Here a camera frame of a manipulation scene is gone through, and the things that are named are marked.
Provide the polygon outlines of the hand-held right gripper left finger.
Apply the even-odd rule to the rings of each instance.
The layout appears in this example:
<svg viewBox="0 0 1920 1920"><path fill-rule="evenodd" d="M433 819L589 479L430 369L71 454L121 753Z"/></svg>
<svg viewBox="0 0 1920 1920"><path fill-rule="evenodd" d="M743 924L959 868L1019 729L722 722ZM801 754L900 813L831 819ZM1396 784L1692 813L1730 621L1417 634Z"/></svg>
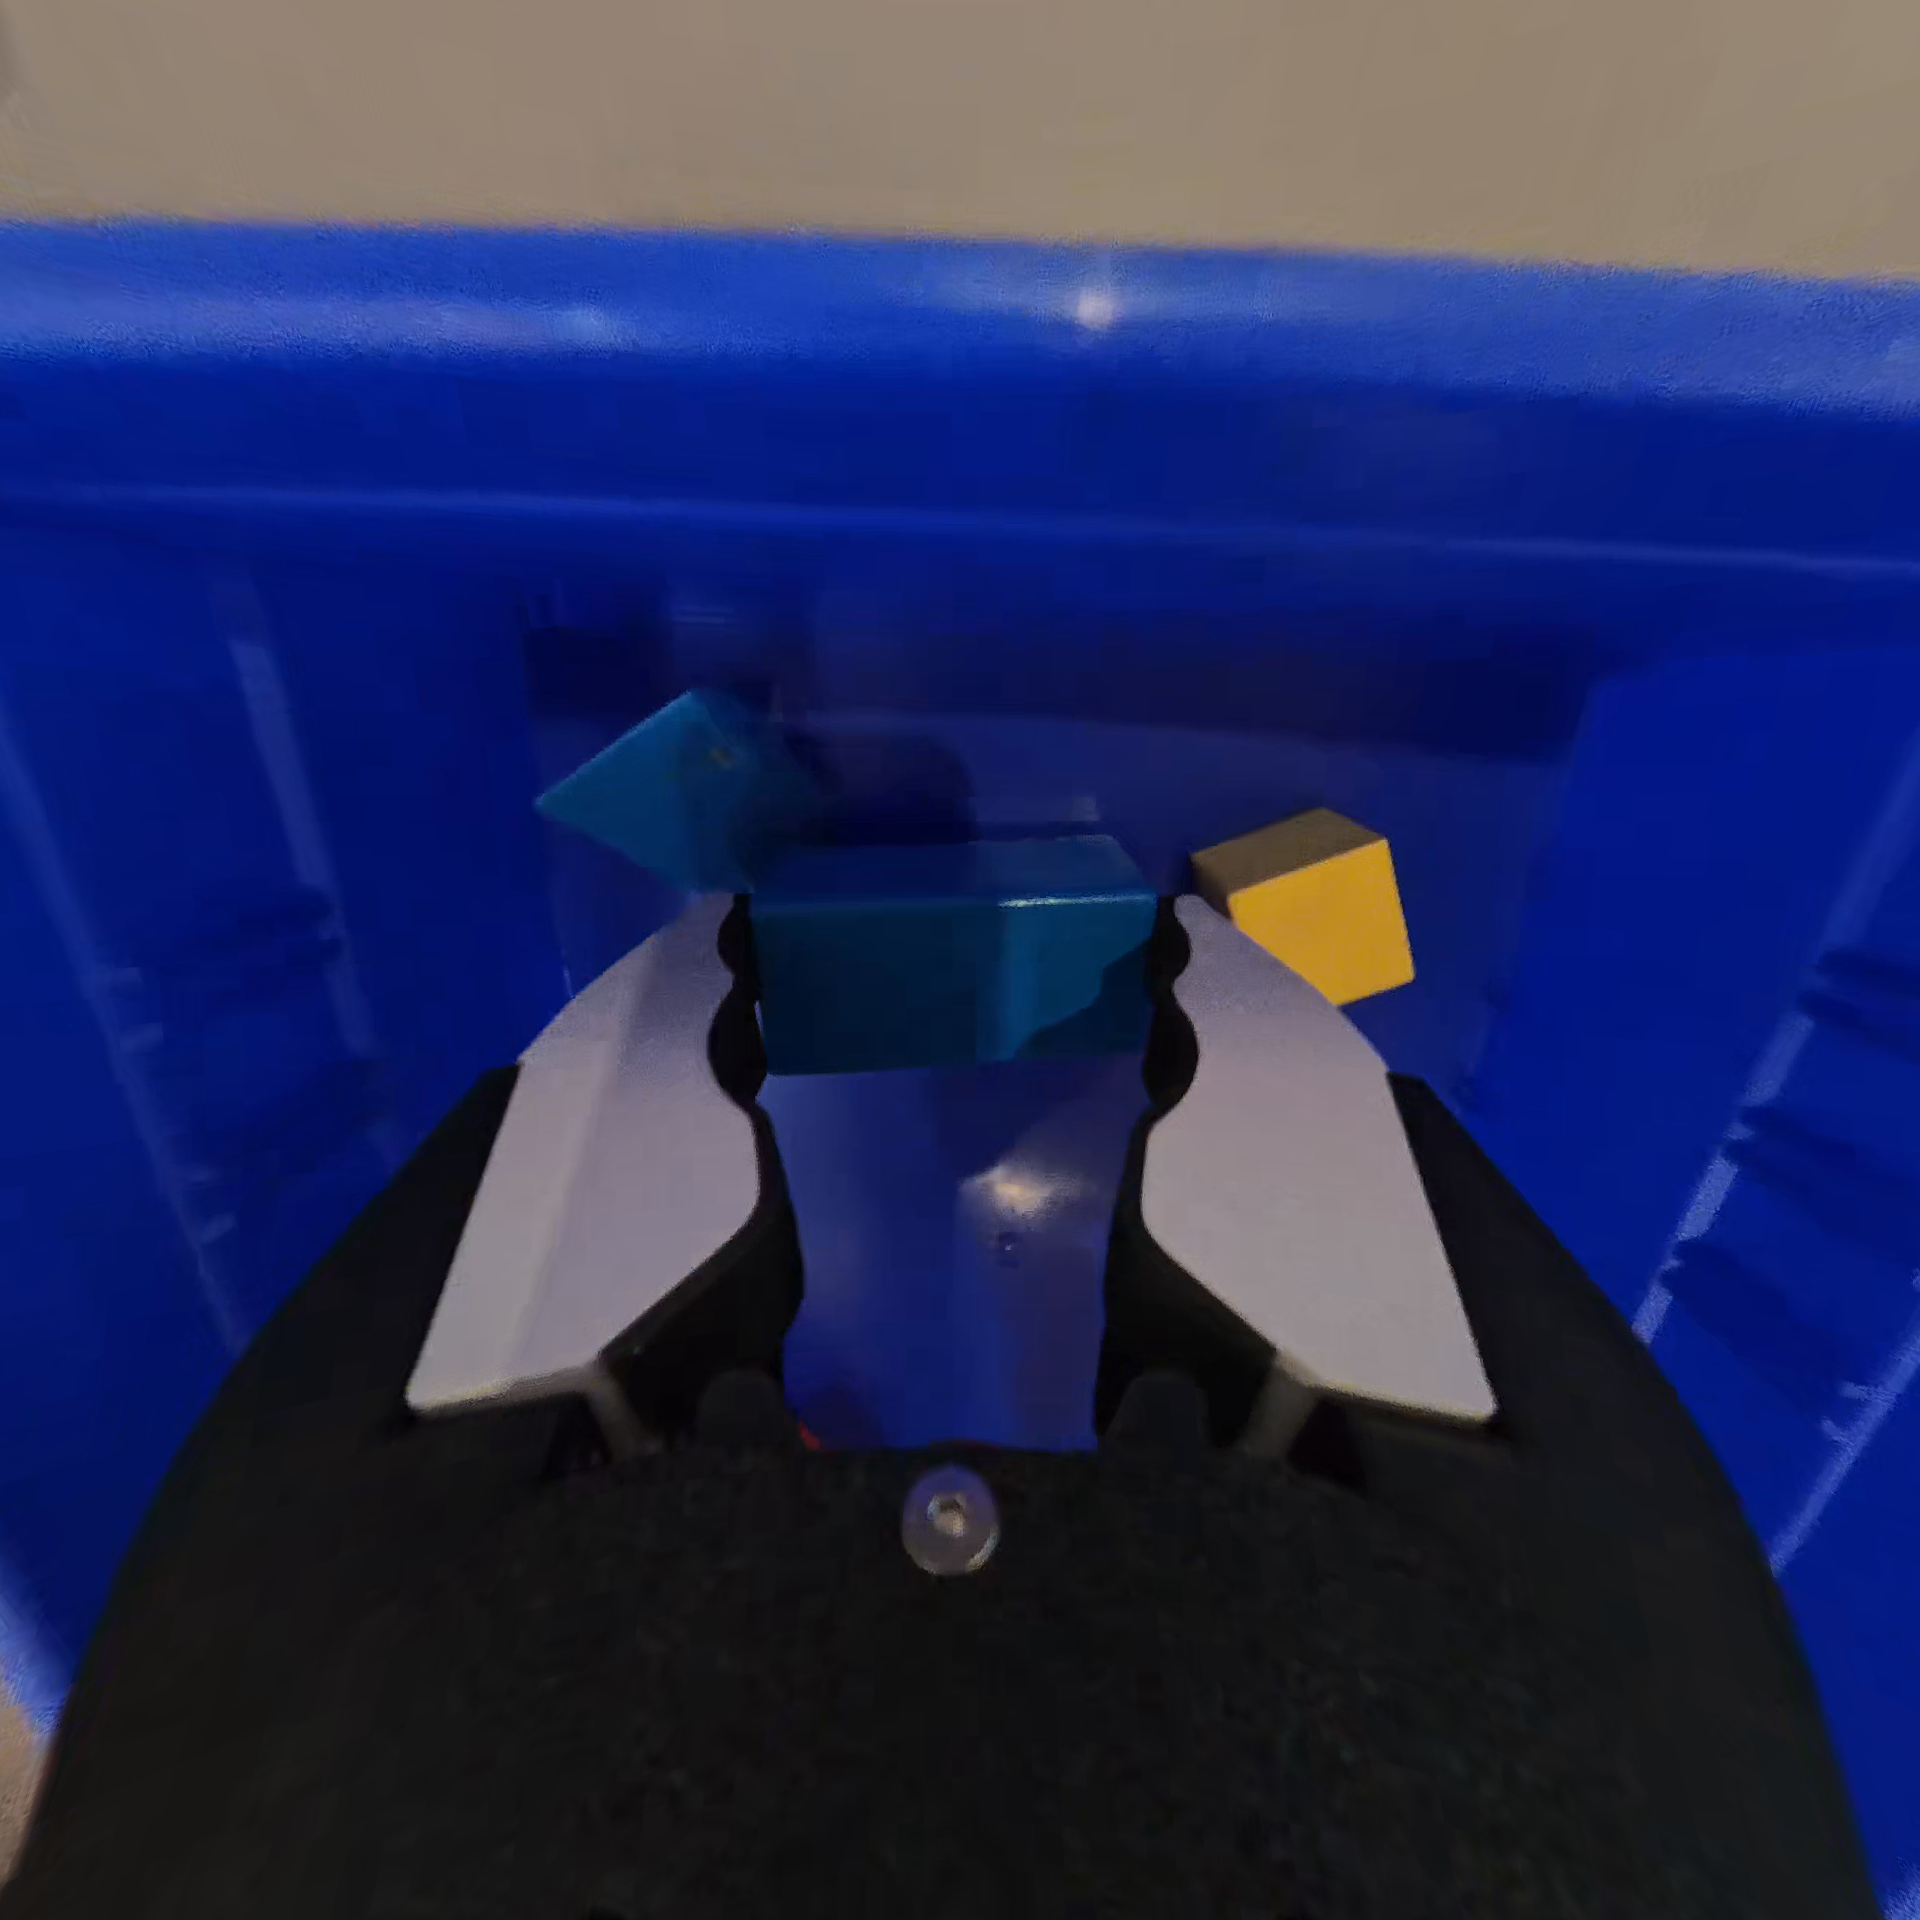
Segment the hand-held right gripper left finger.
<svg viewBox="0 0 1920 1920"><path fill-rule="evenodd" d="M693 897L519 1055L408 1379L420 1421L581 1400L677 1442L714 1379L779 1380L802 1252L743 897Z"/></svg>

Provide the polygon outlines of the long blue wooden block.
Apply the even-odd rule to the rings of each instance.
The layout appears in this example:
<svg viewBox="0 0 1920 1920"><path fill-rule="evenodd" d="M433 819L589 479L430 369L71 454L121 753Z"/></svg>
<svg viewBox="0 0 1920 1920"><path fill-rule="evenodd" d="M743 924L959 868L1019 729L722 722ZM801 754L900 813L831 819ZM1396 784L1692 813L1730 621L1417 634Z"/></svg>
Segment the long blue wooden block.
<svg viewBox="0 0 1920 1920"><path fill-rule="evenodd" d="M1126 1055L1158 893L1110 836L811 847L754 893L779 1080Z"/></svg>

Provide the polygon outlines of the yellow wooden block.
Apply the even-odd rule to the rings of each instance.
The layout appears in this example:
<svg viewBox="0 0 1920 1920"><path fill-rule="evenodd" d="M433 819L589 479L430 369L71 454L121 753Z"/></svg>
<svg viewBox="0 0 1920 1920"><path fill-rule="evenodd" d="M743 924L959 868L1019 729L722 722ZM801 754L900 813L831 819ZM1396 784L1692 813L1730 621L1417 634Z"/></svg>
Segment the yellow wooden block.
<svg viewBox="0 0 1920 1920"><path fill-rule="evenodd" d="M1187 868L1191 893L1330 1004L1417 982L1391 847L1334 808L1191 850Z"/></svg>

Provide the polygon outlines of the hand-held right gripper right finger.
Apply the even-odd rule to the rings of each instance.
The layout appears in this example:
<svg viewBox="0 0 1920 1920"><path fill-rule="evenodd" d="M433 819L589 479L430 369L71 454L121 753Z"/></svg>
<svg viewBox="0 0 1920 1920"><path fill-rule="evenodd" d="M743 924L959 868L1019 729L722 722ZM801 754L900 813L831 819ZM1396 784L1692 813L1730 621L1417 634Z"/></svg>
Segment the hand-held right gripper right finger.
<svg viewBox="0 0 1920 1920"><path fill-rule="evenodd" d="M1151 939L1144 1115L1099 1338L1099 1437L1184 1379L1213 1449L1290 1449L1318 1406L1484 1431L1484 1371L1381 1055L1199 897Z"/></svg>

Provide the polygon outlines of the blue triangular wooden block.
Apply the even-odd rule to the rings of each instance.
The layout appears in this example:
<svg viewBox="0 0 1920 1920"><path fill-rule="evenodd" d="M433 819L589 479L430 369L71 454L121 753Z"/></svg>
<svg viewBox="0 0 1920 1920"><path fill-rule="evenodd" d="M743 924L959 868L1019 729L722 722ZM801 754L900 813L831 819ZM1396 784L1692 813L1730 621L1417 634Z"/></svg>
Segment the blue triangular wooden block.
<svg viewBox="0 0 1920 1920"><path fill-rule="evenodd" d="M555 828L681 893L754 893L826 819L783 729L735 690L693 684L537 795Z"/></svg>

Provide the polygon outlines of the blue plastic bin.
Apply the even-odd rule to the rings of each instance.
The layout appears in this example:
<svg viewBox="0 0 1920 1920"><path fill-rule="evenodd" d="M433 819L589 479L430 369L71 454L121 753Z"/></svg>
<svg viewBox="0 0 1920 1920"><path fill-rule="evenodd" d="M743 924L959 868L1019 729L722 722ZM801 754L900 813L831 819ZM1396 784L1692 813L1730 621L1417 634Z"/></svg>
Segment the blue plastic bin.
<svg viewBox="0 0 1920 1920"><path fill-rule="evenodd" d="M4 1688L665 878L693 684L850 842L1327 805L1360 1004L1665 1358L1917 1914L1917 279L4 223Z"/></svg>

